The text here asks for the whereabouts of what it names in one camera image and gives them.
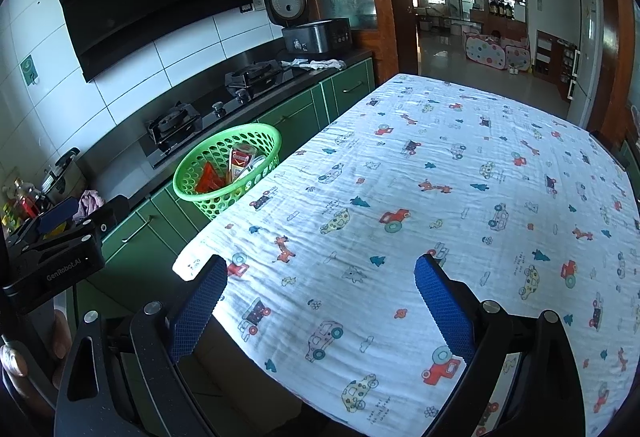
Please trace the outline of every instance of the white refrigerator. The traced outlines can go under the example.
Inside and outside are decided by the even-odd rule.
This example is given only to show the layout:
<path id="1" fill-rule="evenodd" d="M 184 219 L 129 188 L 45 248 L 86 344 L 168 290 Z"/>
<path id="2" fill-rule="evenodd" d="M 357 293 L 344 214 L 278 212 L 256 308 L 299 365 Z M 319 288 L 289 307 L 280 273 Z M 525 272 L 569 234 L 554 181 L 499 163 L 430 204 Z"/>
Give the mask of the white refrigerator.
<path id="1" fill-rule="evenodd" d="M 573 78 L 569 83 L 571 100 L 567 120 L 586 128 L 600 78 L 604 14 L 602 0 L 580 0 L 580 47 L 575 53 Z"/>

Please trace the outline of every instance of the stove knob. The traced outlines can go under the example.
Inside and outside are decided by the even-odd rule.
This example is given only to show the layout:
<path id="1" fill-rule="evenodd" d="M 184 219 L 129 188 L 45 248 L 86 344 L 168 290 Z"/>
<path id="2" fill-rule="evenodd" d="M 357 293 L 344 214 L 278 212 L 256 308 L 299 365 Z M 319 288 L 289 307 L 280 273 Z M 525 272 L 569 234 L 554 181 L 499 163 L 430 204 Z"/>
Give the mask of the stove knob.
<path id="1" fill-rule="evenodd" d="M 238 100 L 238 103 L 241 105 L 244 105 L 251 101 L 251 96 L 246 89 L 240 89 L 239 91 L 236 91 L 236 100 Z"/>
<path id="2" fill-rule="evenodd" d="M 226 110 L 223 102 L 216 102 L 211 108 L 217 118 L 224 118 L 226 116 Z"/>

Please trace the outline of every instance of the blue gripper pad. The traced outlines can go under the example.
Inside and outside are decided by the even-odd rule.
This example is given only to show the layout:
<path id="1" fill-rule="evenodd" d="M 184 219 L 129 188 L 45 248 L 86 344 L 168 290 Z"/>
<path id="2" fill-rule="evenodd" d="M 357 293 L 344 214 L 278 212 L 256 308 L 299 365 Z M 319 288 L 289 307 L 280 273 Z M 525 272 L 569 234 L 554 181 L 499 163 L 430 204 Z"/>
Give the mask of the blue gripper pad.
<path id="1" fill-rule="evenodd" d="M 178 300 L 178 305 L 174 305 L 168 317 L 170 343 L 167 353 L 172 363 L 193 353 L 207 326 L 226 287 L 225 260 L 213 255 L 191 283 L 193 288 L 182 301 Z"/>
<path id="2" fill-rule="evenodd" d="M 452 354 L 460 356 L 468 365 L 476 353 L 473 325 L 454 298 L 450 286 L 455 284 L 442 268 L 422 255 L 415 262 L 415 285 L 431 312 Z"/>

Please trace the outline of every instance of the laundry basket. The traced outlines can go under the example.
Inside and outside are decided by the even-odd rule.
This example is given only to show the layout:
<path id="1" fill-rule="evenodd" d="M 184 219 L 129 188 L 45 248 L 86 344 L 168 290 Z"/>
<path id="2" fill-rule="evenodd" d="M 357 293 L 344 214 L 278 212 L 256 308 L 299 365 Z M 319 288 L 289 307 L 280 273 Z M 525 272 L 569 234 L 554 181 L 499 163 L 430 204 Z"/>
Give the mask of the laundry basket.
<path id="1" fill-rule="evenodd" d="M 194 188 L 207 161 L 219 175 L 226 175 L 229 152 L 236 143 L 255 146 L 266 159 L 247 175 L 220 190 L 196 193 Z M 280 133 L 271 125 L 252 123 L 223 130 L 202 141 L 182 159 L 174 174 L 175 194 L 183 201 L 194 203 L 209 219 L 213 219 L 276 168 L 281 144 Z"/>

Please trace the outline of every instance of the table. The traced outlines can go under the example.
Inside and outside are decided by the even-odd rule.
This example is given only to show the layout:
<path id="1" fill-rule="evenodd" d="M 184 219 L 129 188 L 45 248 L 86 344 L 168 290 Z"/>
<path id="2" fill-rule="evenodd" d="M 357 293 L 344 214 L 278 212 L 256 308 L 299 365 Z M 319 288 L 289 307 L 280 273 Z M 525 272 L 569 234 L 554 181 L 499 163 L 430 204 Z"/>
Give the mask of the table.
<path id="1" fill-rule="evenodd" d="M 174 271 L 190 279 L 220 254 L 213 315 L 265 373 L 367 435 L 420 436 L 464 368 L 415 288 L 429 252 L 480 300 L 558 312 L 597 435 L 638 365 L 639 241 L 628 178 L 587 132 L 398 75 L 213 220 Z M 500 416 L 514 364 L 478 431 Z"/>

